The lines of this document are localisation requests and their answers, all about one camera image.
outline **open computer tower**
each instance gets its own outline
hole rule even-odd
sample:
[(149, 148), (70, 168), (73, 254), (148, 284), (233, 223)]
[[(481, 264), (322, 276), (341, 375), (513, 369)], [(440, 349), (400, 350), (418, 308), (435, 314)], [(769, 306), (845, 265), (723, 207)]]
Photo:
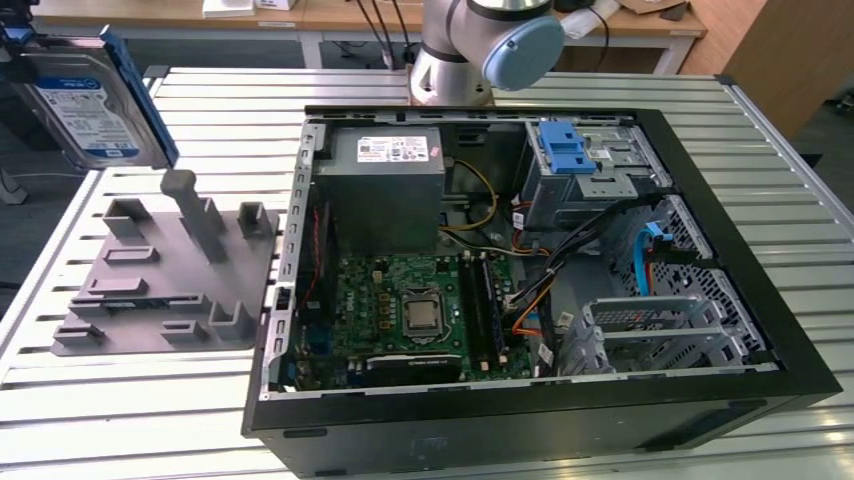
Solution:
[(297, 476), (692, 448), (839, 391), (660, 112), (306, 118), (242, 424)]

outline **ram slot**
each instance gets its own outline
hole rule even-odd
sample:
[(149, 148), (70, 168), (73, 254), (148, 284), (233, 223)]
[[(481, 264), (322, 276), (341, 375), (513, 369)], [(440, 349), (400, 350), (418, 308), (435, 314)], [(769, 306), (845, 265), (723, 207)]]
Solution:
[(483, 271), (483, 278), (485, 281), (485, 301), (487, 301), (487, 312), (489, 317), (489, 326), (492, 330), (492, 347), (496, 352), (499, 363), (505, 363), (505, 357), (501, 355), (504, 353), (504, 332), (501, 330), (501, 311), (497, 304), (497, 296), (496, 289), (500, 288), (499, 285), (495, 284), (495, 280), (492, 279), (492, 271), (489, 269), (488, 260), (480, 258), (480, 270)]
[(497, 361), (497, 349), (492, 336), (492, 319), (487, 298), (487, 278), (483, 274), (483, 260), (460, 255), (459, 269), (460, 303), (465, 322), (468, 359), (475, 370), (485, 371), (489, 363)]

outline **aluminum table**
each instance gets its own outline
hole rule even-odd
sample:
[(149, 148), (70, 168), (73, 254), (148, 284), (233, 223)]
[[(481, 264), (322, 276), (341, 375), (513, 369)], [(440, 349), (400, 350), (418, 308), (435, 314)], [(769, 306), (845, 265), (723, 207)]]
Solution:
[[(146, 82), (182, 154), (177, 166), (194, 170), (220, 210), (244, 200), (286, 209), (304, 105), (406, 101), (405, 77), (385, 71), (173, 68)], [(691, 451), (392, 478), (851, 478), (854, 221), (737, 87), (711, 77), (555, 74), (495, 98), (501, 106), (664, 112), (845, 392)], [(0, 322), (4, 480), (292, 478), (238, 433), (250, 351), (49, 353), (106, 235), (98, 217), (109, 201), (136, 197), (149, 210), (174, 209), (158, 177), (145, 168), (89, 173)]]

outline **floor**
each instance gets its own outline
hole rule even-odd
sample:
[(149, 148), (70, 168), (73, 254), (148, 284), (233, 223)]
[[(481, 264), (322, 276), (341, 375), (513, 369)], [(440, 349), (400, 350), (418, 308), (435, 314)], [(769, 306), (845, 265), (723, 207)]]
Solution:
[[(324, 65), (328, 68), (382, 68), (376, 46), (358, 45), (324, 43)], [(185, 41), (176, 47), (174, 42), (137, 40), (129, 42), (129, 48), (142, 71), (149, 65), (302, 67), (294, 42)], [(25, 141), (18, 141), (9, 131), (14, 131)], [(792, 144), (801, 153), (823, 153), (816, 167), (819, 176), (848, 208), (854, 209), (854, 113), (840, 117), (833, 114), (831, 106), (821, 107)], [(78, 172), (54, 151), (49, 137), (34, 120), (26, 117), (25, 108), (4, 85), (0, 85), (0, 168), (10, 175), (28, 175), (16, 178), (29, 193), (26, 202), (20, 206), (0, 205), (0, 282), (20, 283), (81, 178), (73, 176)], [(45, 173), (61, 176), (30, 176)], [(0, 316), (13, 295), (13, 290), (0, 288)]]

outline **green circuit board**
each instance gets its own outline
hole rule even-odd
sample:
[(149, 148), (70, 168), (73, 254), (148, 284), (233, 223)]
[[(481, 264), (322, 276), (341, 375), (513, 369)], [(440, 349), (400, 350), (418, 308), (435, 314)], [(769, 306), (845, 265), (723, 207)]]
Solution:
[[(455, 256), (342, 257), (338, 261), (336, 317), (329, 332), (329, 361), (318, 359), (316, 388), (345, 388), (341, 359), (365, 359), (377, 355), (447, 353), (463, 360), (460, 381), (527, 378), (529, 356), (524, 342), (505, 350), (507, 362), (488, 371), (472, 368), (468, 359), (465, 319), (460, 305), (457, 259)], [(493, 287), (499, 295), (509, 293), (512, 281), (507, 259), (488, 260)], [(404, 304), (413, 294), (439, 295), (441, 333), (412, 338), (404, 328)]]

